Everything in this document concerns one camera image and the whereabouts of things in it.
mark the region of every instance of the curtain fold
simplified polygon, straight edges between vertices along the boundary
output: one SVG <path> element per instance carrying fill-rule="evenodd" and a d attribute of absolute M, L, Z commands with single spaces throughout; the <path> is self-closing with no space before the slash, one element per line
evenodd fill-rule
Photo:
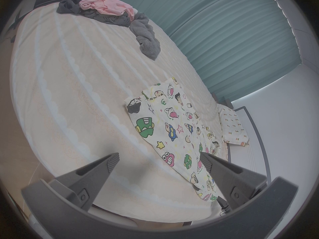
<path fill-rule="evenodd" d="M 274 0 L 122 1 L 159 25 L 221 100 L 250 94 L 301 63 Z"/>

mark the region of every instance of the pink clothing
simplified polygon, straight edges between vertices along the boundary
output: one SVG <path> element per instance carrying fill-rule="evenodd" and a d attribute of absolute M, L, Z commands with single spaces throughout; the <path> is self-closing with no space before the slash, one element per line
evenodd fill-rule
<path fill-rule="evenodd" d="M 120 16 L 126 11 L 131 22 L 134 20 L 133 7 L 120 0 L 82 0 L 79 6 L 83 10 L 96 9 L 100 14 L 115 16 Z"/>

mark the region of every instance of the bed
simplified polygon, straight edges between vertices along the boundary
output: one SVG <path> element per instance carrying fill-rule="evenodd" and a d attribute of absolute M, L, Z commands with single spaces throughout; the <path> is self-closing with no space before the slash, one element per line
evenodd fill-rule
<path fill-rule="evenodd" d="M 11 57 L 12 102 L 40 162 L 59 176 L 118 152 L 120 162 L 94 201 L 98 207 L 156 222 L 195 221 L 219 212 L 216 201 L 202 201 L 139 136 L 124 105 L 127 97 L 174 76 L 223 143 L 218 156 L 227 159 L 217 103 L 187 58 L 152 21 L 161 45 L 155 61 L 141 53 L 129 28 L 58 14 L 57 6 L 26 15 Z"/>

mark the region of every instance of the dark gray garment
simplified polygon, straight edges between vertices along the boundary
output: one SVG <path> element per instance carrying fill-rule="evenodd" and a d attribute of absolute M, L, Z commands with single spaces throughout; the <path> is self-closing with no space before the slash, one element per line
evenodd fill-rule
<path fill-rule="evenodd" d="M 56 12 L 83 15 L 87 18 L 92 18 L 110 25 L 118 25 L 118 26 L 125 26 L 125 27 L 130 26 L 130 17 L 127 14 L 127 12 L 124 12 L 123 15 L 120 15 L 120 16 L 114 16 L 114 15 L 100 14 L 95 9 L 82 10 L 79 6 L 80 1 L 82 0 L 62 0 L 61 2 L 59 2 L 59 7 L 57 8 Z"/>
<path fill-rule="evenodd" d="M 141 52 L 148 58 L 155 60 L 160 53 L 160 42 L 155 38 L 153 27 L 148 22 L 148 17 L 144 13 L 138 12 L 130 24 L 130 30 L 135 34 Z"/>

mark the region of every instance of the cartoon print pillowcase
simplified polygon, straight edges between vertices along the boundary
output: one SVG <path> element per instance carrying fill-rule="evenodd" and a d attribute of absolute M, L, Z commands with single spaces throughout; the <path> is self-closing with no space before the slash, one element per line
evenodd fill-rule
<path fill-rule="evenodd" d="M 220 144 L 214 132 L 201 124 L 177 80 L 172 77 L 125 100 L 135 129 L 162 159 L 192 183 L 198 196 L 214 201 L 220 194 L 199 161 L 201 152 L 217 154 Z"/>
<path fill-rule="evenodd" d="M 225 105 L 217 104 L 222 138 L 225 142 L 246 146 L 249 137 L 243 128 L 237 113 Z"/>

